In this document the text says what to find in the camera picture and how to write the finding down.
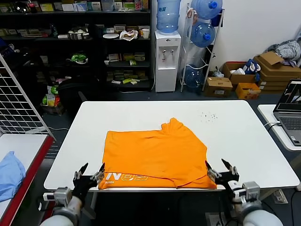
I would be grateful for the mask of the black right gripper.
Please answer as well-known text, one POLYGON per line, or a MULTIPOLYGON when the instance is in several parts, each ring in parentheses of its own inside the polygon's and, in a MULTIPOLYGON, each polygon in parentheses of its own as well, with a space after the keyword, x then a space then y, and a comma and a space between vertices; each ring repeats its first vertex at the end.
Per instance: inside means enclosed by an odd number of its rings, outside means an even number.
POLYGON ((227 168, 227 172, 219 173, 215 171, 210 164, 205 161, 207 175, 217 185, 222 185, 227 197, 232 203, 242 203, 242 197, 245 195, 245 189, 242 188, 239 181, 239 173, 235 166, 232 166, 228 161, 222 159, 223 164, 227 168))

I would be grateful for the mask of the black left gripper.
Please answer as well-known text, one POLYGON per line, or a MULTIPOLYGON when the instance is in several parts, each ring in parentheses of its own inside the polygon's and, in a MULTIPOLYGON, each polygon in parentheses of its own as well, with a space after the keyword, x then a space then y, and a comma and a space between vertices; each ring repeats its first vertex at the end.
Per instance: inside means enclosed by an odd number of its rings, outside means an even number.
POLYGON ((99 171, 92 176, 83 176, 88 167, 88 162, 83 165, 78 171, 75 171, 73 177, 74 189, 72 196, 79 198, 82 203, 85 202, 87 193, 90 188, 96 187, 97 183, 100 183, 104 177, 105 163, 102 164, 99 171))

